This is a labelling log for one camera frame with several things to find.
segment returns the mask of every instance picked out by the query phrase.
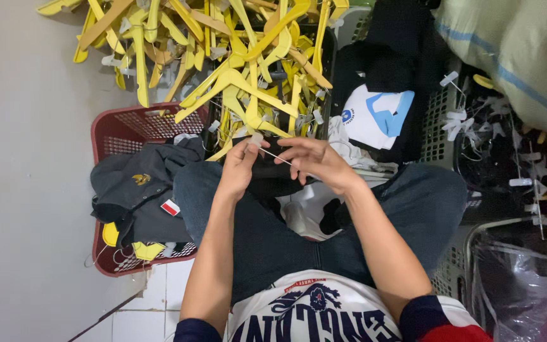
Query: jeans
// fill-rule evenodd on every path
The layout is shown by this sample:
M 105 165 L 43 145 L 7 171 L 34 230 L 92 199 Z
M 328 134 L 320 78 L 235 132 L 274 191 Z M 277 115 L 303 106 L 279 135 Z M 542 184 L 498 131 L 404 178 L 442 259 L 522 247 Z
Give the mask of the jeans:
M 197 162 L 183 167 L 174 177 L 174 200 L 198 246 L 222 172 L 216 162 Z M 463 179 L 443 168 L 410 164 L 372 191 L 432 275 L 465 209 Z M 320 269 L 375 287 L 345 204 L 335 217 L 342 232 L 322 242 L 310 241 L 246 192 L 235 211 L 232 305 L 267 289 L 282 276 L 306 269 Z

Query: forearm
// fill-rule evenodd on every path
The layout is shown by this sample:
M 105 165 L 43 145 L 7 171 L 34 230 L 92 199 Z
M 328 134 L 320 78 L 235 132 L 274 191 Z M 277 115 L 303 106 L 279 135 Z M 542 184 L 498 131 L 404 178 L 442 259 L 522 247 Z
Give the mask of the forearm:
M 398 321 L 408 301 L 431 292 L 430 280 L 364 181 L 356 181 L 345 198 L 371 276 Z
M 199 318 L 215 327 L 221 336 L 232 296 L 235 205 L 235 200 L 215 195 L 180 308 L 181 320 Z

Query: red and white flag patch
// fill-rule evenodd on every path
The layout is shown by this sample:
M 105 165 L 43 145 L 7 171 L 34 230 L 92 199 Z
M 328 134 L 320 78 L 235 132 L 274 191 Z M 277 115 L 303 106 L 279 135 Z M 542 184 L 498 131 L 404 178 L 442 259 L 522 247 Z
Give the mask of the red and white flag patch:
M 180 213 L 179 206 L 174 204 L 174 202 L 172 202 L 170 199 L 167 200 L 163 205 L 161 205 L 161 207 L 172 216 L 176 216 L 176 214 Z

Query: tiled floor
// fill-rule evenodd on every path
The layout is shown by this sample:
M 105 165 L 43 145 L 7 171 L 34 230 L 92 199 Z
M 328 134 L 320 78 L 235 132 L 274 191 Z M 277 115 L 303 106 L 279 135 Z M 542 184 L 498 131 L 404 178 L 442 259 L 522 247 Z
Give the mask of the tiled floor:
M 164 342 L 173 338 L 193 260 L 156 265 L 147 289 L 77 342 Z

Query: navy sleeve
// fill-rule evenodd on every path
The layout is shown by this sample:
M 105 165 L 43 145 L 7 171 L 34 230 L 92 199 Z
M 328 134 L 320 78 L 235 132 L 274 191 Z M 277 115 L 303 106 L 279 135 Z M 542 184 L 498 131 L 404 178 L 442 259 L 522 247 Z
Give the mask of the navy sleeve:
M 174 342 L 222 342 L 215 327 L 197 318 L 187 318 L 176 326 Z
M 412 299 L 402 310 L 399 329 L 406 342 L 492 341 L 459 301 L 444 296 Z

